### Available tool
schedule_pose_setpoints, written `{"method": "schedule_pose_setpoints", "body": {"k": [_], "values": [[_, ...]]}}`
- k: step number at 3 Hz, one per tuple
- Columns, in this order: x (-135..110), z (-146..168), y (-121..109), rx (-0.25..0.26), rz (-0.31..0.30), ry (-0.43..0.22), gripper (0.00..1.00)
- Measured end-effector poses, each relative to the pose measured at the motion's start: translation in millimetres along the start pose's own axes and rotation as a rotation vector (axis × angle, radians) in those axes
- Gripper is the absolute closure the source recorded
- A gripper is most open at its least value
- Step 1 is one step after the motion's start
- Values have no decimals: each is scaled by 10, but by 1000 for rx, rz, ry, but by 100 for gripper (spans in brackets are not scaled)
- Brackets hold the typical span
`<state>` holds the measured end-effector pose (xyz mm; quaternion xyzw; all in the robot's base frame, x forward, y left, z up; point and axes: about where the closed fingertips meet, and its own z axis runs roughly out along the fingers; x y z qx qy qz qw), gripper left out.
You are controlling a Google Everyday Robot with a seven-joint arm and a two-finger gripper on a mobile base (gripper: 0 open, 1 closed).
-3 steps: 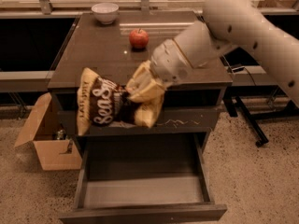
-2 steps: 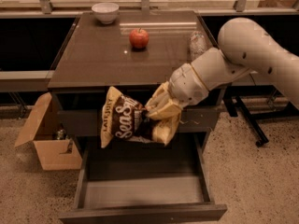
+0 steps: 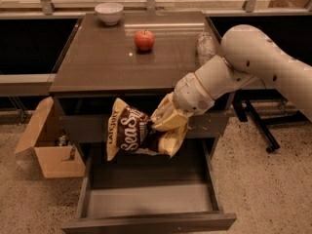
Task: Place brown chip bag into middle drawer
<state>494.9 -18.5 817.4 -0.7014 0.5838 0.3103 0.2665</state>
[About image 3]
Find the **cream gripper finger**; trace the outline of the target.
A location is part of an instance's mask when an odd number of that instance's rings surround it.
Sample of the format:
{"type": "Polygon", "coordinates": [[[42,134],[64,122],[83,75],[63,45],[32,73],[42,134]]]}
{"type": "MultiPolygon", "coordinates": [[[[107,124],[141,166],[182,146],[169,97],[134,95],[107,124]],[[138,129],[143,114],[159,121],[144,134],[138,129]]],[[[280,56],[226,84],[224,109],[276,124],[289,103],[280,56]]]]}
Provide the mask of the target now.
{"type": "Polygon", "coordinates": [[[174,94],[166,94],[152,113],[151,120],[158,125],[173,125],[176,122],[176,104],[174,94]]]}
{"type": "Polygon", "coordinates": [[[173,111],[170,111],[166,114],[154,112],[152,114],[152,128],[160,132],[176,129],[188,124],[189,118],[192,115],[192,112],[187,112],[182,109],[174,109],[173,111]]]}

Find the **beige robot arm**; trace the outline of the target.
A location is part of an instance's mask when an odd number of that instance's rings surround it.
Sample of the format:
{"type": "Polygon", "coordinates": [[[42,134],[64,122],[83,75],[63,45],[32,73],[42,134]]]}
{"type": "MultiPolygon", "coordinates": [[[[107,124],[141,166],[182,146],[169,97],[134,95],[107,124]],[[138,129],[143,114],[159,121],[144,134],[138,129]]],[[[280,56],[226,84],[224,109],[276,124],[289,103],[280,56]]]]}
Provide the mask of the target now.
{"type": "Polygon", "coordinates": [[[151,116],[155,130],[166,132],[186,125],[191,116],[204,114],[222,95],[256,79],[276,89],[312,120],[312,66],[292,58],[261,30],[246,24],[227,30],[220,48],[221,56],[186,74],[163,98],[151,116]]]}

